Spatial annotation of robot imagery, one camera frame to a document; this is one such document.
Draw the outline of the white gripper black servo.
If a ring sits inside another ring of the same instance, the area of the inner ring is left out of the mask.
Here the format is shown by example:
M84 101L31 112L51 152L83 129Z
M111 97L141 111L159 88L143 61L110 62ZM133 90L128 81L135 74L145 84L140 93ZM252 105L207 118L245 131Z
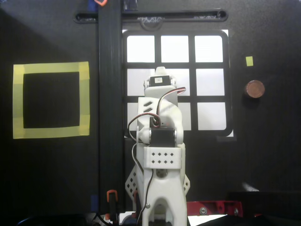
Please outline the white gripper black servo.
M139 97L138 98L138 114L152 113L157 114L158 98L153 97ZM138 120L139 131L143 131L146 127L144 120Z

